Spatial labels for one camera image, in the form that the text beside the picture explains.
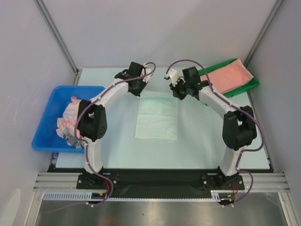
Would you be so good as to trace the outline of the light blue towel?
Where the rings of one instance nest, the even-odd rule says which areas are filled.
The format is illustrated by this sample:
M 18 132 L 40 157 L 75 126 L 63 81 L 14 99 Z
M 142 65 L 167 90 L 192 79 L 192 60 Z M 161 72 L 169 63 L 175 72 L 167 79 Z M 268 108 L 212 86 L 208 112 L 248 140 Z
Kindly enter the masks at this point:
M 178 102 L 163 97 L 140 100 L 135 137 L 139 139 L 177 140 Z

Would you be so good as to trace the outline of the pale pink towel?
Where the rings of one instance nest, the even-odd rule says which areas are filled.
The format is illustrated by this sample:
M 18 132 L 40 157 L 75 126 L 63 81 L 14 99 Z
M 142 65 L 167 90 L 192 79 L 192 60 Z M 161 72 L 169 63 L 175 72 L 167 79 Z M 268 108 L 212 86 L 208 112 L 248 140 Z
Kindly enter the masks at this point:
M 78 117 L 79 103 L 81 99 L 71 97 L 71 102 L 67 105 L 63 112 L 63 116 L 57 118 L 57 129 L 56 133 L 59 137 L 66 139 L 67 135 L 75 137 L 75 125 Z

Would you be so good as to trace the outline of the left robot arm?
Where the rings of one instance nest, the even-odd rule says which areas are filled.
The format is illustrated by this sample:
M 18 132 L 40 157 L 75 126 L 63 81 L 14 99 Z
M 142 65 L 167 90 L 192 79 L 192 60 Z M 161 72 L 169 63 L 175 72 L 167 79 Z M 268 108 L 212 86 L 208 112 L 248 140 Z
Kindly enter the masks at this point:
M 90 100 L 83 99 L 79 103 L 74 136 L 84 144 L 86 159 L 84 174 L 88 176 L 87 183 L 92 188 L 99 188 L 103 184 L 103 179 L 108 180 L 100 174 L 103 169 L 101 139 L 108 127 L 107 111 L 127 93 L 140 96 L 156 69 L 155 65 L 153 68 L 147 65 L 131 62 L 127 69 L 114 76 L 112 83 L 101 93 Z

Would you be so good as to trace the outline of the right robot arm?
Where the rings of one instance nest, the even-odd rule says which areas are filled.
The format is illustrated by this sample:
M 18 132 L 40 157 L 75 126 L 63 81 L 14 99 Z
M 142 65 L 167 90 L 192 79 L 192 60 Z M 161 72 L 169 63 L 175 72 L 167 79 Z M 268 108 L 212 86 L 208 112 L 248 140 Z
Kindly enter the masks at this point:
M 209 79 L 202 81 L 194 66 L 183 69 L 182 75 L 169 67 L 165 79 L 171 80 L 169 87 L 174 97 L 183 100 L 190 95 L 211 107 L 223 119 L 222 139 L 226 150 L 218 167 L 216 183 L 221 189 L 228 189 L 238 176 L 243 151 L 257 137 L 252 108 L 230 102 Z

